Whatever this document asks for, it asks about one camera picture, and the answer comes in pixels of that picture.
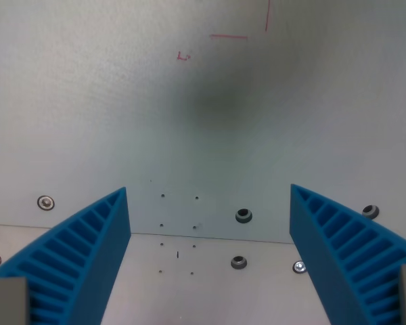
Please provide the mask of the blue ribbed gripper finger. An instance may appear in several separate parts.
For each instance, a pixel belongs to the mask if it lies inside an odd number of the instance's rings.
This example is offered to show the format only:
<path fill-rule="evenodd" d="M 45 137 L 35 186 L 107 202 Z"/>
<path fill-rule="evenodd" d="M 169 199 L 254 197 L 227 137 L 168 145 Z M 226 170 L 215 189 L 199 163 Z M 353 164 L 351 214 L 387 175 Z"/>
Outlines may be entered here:
<path fill-rule="evenodd" d="M 290 235 L 331 324 L 401 323 L 406 239 L 295 184 Z"/>
<path fill-rule="evenodd" d="M 31 324 L 101 324 L 131 228 L 127 191 L 90 204 L 0 266 L 28 282 Z"/>

